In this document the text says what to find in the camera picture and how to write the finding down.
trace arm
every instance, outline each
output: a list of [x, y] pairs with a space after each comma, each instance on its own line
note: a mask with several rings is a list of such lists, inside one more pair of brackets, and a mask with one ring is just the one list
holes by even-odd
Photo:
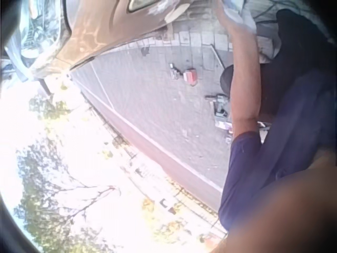
[[[228, 31], [233, 43], [231, 107], [235, 138], [244, 132], [257, 131], [257, 117], [261, 106], [261, 77], [256, 26], [245, 7], [240, 17], [238, 14], [225, 13], [221, 0], [214, 2], [217, 18]], [[229, 18], [227, 14], [235, 17], [239, 23]]]

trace hand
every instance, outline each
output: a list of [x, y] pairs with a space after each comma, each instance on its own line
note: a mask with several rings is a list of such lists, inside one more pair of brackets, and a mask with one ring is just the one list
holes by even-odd
[[217, 19], [230, 35], [242, 32], [256, 34], [256, 24], [247, 4], [244, 4], [240, 14], [226, 7], [222, 0], [214, 0], [213, 4]]

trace car body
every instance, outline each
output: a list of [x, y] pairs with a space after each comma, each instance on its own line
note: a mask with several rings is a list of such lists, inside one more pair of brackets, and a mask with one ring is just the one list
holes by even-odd
[[73, 70], [101, 53], [146, 38], [193, 0], [23, 0], [5, 46], [20, 79]]

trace person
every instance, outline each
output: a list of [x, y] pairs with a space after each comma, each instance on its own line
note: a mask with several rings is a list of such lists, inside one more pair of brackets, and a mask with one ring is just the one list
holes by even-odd
[[[302, 246], [300, 237], [296, 244], [286, 233], [302, 232], [306, 240], [312, 238], [312, 234], [305, 233], [310, 218], [316, 218], [312, 224], [318, 227], [322, 219], [317, 217], [323, 217], [321, 208], [325, 212], [331, 210], [325, 206], [331, 207], [334, 200], [331, 194], [326, 194], [331, 201], [315, 208], [322, 203], [319, 200], [323, 194], [316, 194], [316, 202], [312, 200], [308, 194], [308, 191], [312, 194], [310, 184], [317, 186], [319, 183], [303, 173], [308, 172], [306, 169], [315, 156], [336, 151], [335, 75], [312, 68], [297, 76], [282, 97], [273, 124], [261, 144], [257, 128], [262, 100], [261, 68], [254, 20], [246, 7], [238, 17], [224, 9], [221, 0], [215, 1], [215, 11], [231, 38], [234, 56], [230, 88], [233, 142], [219, 209], [220, 222], [229, 236], [228, 242], [222, 245], [231, 252], [300, 252], [296, 251]], [[331, 166], [335, 169], [335, 159], [327, 160], [329, 165], [325, 167], [329, 169], [310, 172], [329, 174], [331, 177], [318, 178], [328, 178], [326, 185], [333, 189], [331, 178], [336, 179], [336, 170]], [[281, 245], [288, 246], [289, 250], [286, 247], [276, 251]]]

